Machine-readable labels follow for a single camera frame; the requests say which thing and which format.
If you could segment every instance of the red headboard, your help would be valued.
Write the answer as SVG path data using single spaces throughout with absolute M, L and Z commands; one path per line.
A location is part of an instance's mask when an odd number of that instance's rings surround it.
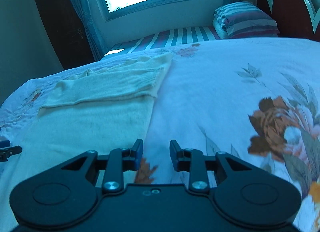
M 320 42 L 320 9 L 310 0 L 257 0 L 257 6 L 277 22 L 281 37 Z

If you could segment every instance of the bed sheet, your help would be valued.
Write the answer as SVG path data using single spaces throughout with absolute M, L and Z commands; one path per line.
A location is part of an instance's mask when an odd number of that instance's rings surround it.
M 58 80 L 88 68 L 98 70 L 127 58 L 165 52 L 173 53 L 173 61 L 158 92 L 144 141 L 144 157 L 156 168 L 154 183 L 188 185 L 188 173 L 177 173 L 172 167 L 171 139 L 182 148 L 195 148 L 205 155 L 226 151 L 296 186 L 302 204 L 294 225 L 302 232 L 318 231 L 317 42 L 289 38 L 205 41 L 120 55 L 30 80 L 0 109 L 1 139 L 11 140 L 13 146 L 19 144 L 19 134 L 32 123 Z M 5 166 L 15 164 L 18 158 L 1 163 L 0 182 L 14 175 L 6 173 Z M 210 186 L 216 186 L 213 174 L 208 176 Z

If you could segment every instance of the wooden door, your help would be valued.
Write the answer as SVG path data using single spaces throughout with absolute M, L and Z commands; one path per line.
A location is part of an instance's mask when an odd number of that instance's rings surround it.
M 35 0 L 51 44 L 64 69 L 94 62 L 84 26 L 70 0 Z

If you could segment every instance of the striped mattress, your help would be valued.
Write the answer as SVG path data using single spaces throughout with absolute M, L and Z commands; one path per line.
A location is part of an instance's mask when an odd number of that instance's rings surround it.
M 146 36 L 138 40 L 116 44 L 101 60 L 142 50 L 218 39 L 220 38 L 214 27 L 172 29 Z

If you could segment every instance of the folded towel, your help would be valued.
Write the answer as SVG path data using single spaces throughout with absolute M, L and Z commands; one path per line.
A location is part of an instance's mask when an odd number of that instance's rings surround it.
M 112 68 L 59 81 L 25 134 L 22 154 L 1 177 L 0 217 L 7 232 L 17 223 L 9 207 L 9 194 L 19 182 L 87 150 L 99 155 L 119 147 L 132 147 L 145 139 L 157 91 L 172 54 L 126 60 Z M 133 183 L 135 172 L 124 173 Z

